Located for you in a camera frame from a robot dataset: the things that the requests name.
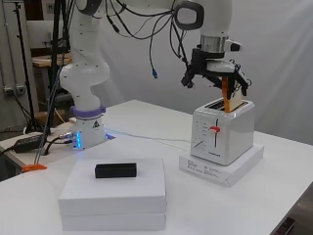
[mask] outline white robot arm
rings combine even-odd
[[[97,12],[106,13],[113,0],[77,0],[70,28],[72,64],[61,73],[61,85],[74,100],[73,113],[77,122],[71,132],[75,133],[73,147],[90,148],[106,141],[101,116],[105,108],[93,95],[90,88],[110,78],[109,66],[99,55],[99,23],[94,16]],[[240,67],[223,62],[225,53],[241,51],[239,43],[229,39],[229,26],[232,18],[232,0],[114,0],[115,6],[122,9],[132,6],[144,9],[167,9],[176,25],[182,30],[199,29],[201,42],[193,50],[192,61],[182,80],[184,86],[192,88],[195,75],[202,75],[222,89],[222,77],[229,78],[228,97],[236,89],[235,83],[246,94],[247,83]]]

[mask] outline white wall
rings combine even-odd
[[[312,0],[234,0],[231,36],[245,49],[228,58],[241,64],[253,81],[247,98],[257,107],[256,129],[309,144],[313,144],[312,13]],[[143,21],[124,15],[134,30]],[[144,32],[150,31],[151,24]],[[196,31],[187,35],[189,55],[199,38]],[[95,92],[106,106],[138,99],[191,114],[221,96],[201,78],[196,79],[196,90],[181,85],[185,68],[170,51],[168,29],[155,38],[157,80],[149,64],[148,41],[118,36],[105,22],[101,46],[112,79]]]

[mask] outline black cable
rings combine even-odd
[[[0,134],[6,134],[6,133],[22,133],[22,130],[5,130],[5,131],[0,131]]]
[[[22,106],[22,103],[19,101],[18,97],[15,95],[15,94],[12,94],[10,96],[15,102],[17,102],[17,104],[19,105],[21,111],[22,111],[22,114],[26,120],[26,123],[27,125],[29,125],[29,121],[30,121],[30,112],[24,108]],[[44,124],[41,120],[38,120],[38,119],[35,119],[35,125],[38,127],[38,128],[42,128],[42,124]]]
[[[171,18],[169,18],[169,19],[166,21],[166,23],[165,23],[158,31],[156,31],[155,33],[153,33],[153,34],[151,34],[151,35],[149,35],[149,36],[145,36],[145,37],[138,37],[138,36],[134,35],[133,33],[131,33],[131,31],[128,29],[127,25],[125,24],[124,20],[121,18],[121,16],[120,16],[120,15],[118,14],[118,12],[116,11],[116,8],[114,7],[112,0],[110,0],[110,2],[111,2],[111,5],[112,5],[112,9],[114,10],[114,12],[115,12],[115,14],[116,14],[118,20],[120,21],[120,23],[122,24],[122,26],[124,27],[124,29],[127,31],[127,33],[128,33],[131,37],[133,37],[133,38],[135,38],[135,39],[138,39],[138,40],[146,40],[146,39],[149,39],[149,38],[151,38],[151,37],[157,35],[159,32],[161,32],[161,31],[166,27],[166,25],[169,23],[169,21],[170,21],[170,19],[171,19]],[[108,20],[109,20],[110,24],[113,26],[115,32],[118,33],[118,34],[120,34],[120,33],[119,33],[119,29],[116,27],[115,24],[113,24],[113,22],[112,22],[112,20],[110,19],[110,17],[108,17]]]
[[[47,149],[46,149],[46,151],[45,151],[44,156],[47,156],[47,155],[49,154],[49,150],[50,150],[50,148],[51,148],[51,146],[52,146],[53,144],[64,144],[64,145],[66,145],[66,144],[72,143],[71,140],[65,141],[65,142],[63,142],[63,143],[58,143],[58,142],[56,142],[56,141],[58,141],[58,140],[60,140],[60,137],[57,137],[57,138],[53,139],[53,140],[50,141],[50,142],[47,142],[47,143],[49,143],[49,145],[47,146]]]
[[[171,14],[173,12],[173,10],[169,10],[169,11],[165,11],[165,12],[161,12],[161,13],[156,13],[156,14],[141,14],[141,13],[136,13],[132,10],[130,10],[129,8],[127,8],[127,6],[123,3],[121,3],[119,0],[115,0],[122,8],[124,8],[127,12],[130,12],[133,15],[136,15],[138,17],[158,17],[158,16],[162,16],[164,14]]]
[[[182,42],[183,42],[183,40],[184,40],[184,34],[185,34],[185,31],[184,31],[184,30],[182,30],[182,33],[181,33],[181,36],[180,36],[180,38],[181,38]],[[178,46],[178,49],[177,49],[177,54],[180,56],[180,46]]]
[[[188,70],[189,70],[189,65],[188,65],[188,59],[187,59],[185,47],[184,47],[184,45],[183,45],[183,41],[182,41],[182,39],[180,38],[178,29],[177,29],[177,27],[176,27],[176,25],[175,25],[174,23],[173,23],[173,28],[174,28],[174,31],[175,31],[175,33],[176,33],[177,39],[178,39],[178,41],[179,41],[179,46],[180,46],[180,48],[181,48],[181,50],[182,50],[182,53],[183,53],[183,59],[182,59],[182,61],[185,63],[186,68],[187,68],[187,71],[188,71]]]
[[[11,151],[11,150],[14,150],[14,146],[12,146],[12,147],[10,147],[10,148],[8,148],[8,149],[6,149],[6,150],[0,152],[0,157],[1,157],[2,155],[4,155],[5,153]]]
[[[178,55],[178,53],[175,51],[174,46],[173,46],[173,38],[172,38],[173,24],[174,24],[174,22],[173,22],[173,20],[172,20],[172,22],[171,22],[171,24],[170,24],[170,28],[169,28],[169,44],[170,44],[170,48],[172,49],[174,55],[175,55],[178,59],[181,59],[182,56],[181,56],[181,55]]]
[[[152,32],[152,35],[154,35],[155,31],[156,31],[156,28],[157,28],[157,24],[159,23],[159,21],[164,18],[165,16],[167,15],[163,15],[163,16],[160,16],[157,20],[156,20],[156,23],[154,25],[154,28],[153,28],[153,32]],[[153,69],[153,75],[155,78],[157,78],[157,71],[155,69],[155,66],[154,66],[154,62],[153,62],[153,42],[154,42],[154,37],[152,36],[151,39],[150,39],[150,47],[149,47],[149,59],[150,59],[150,65]]]
[[[57,138],[54,138],[54,139],[49,143],[49,145],[48,145],[48,147],[47,147],[47,149],[46,149],[46,151],[45,151],[44,156],[47,156],[47,155],[49,154],[49,149],[50,149],[51,146],[52,146],[56,141],[58,141],[58,140],[60,140],[60,137],[59,137],[59,136],[58,136]]]

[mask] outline floor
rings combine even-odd
[[[17,133],[6,133],[0,135],[0,141],[18,136]],[[0,159],[0,181],[7,178],[4,161]],[[291,212],[290,217],[295,219],[294,229],[290,235],[312,235],[313,234],[313,185],[306,195],[299,201]]]
[[[290,217],[295,219],[295,227],[290,235],[313,234],[313,186],[291,212]]]

